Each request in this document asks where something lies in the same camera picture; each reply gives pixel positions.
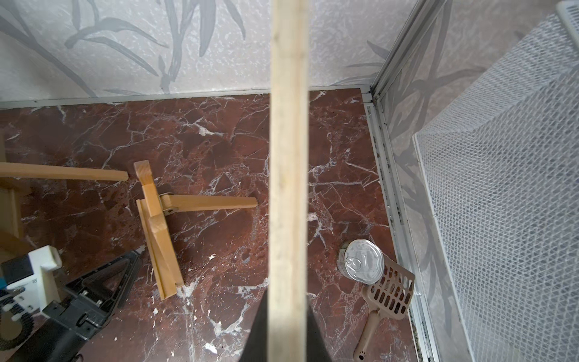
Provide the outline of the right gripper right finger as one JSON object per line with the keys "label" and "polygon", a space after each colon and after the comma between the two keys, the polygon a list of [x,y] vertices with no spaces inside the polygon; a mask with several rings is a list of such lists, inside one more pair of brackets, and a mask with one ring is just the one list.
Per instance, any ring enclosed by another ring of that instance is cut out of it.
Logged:
{"label": "right gripper right finger", "polygon": [[332,362],[311,306],[307,314],[307,362]]}

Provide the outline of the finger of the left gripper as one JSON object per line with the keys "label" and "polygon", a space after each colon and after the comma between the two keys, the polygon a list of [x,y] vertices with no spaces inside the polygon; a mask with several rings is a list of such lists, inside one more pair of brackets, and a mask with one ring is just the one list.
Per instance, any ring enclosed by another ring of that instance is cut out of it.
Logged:
{"label": "finger of the left gripper", "polygon": [[72,280],[65,291],[103,317],[122,308],[142,266],[141,253],[131,250]]}

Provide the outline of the wooden board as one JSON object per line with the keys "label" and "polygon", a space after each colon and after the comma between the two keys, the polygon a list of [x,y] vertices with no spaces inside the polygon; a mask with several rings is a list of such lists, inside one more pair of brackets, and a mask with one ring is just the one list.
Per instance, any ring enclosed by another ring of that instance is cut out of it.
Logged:
{"label": "wooden board", "polygon": [[307,351],[309,3],[271,4],[269,361]]}

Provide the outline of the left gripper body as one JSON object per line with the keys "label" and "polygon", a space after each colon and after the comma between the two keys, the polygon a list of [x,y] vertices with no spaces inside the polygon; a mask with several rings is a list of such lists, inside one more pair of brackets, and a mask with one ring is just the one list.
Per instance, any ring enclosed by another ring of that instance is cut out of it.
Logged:
{"label": "left gripper body", "polygon": [[85,344],[111,318],[111,290],[103,285],[68,283],[67,297],[46,308],[48,319],[10,361],[77,361]]}

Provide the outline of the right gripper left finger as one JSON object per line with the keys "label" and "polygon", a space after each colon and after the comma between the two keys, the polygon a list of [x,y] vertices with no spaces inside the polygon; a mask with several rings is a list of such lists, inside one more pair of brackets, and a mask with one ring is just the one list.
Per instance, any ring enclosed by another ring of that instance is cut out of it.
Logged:
{"label": "right gripper left finger", "polygon": [[265,291],[259,308],[256,312],[256,317],[247,343],[241,354],[239,362],[265,362],[267,361],[267,347],[268,347],[268,291]]}

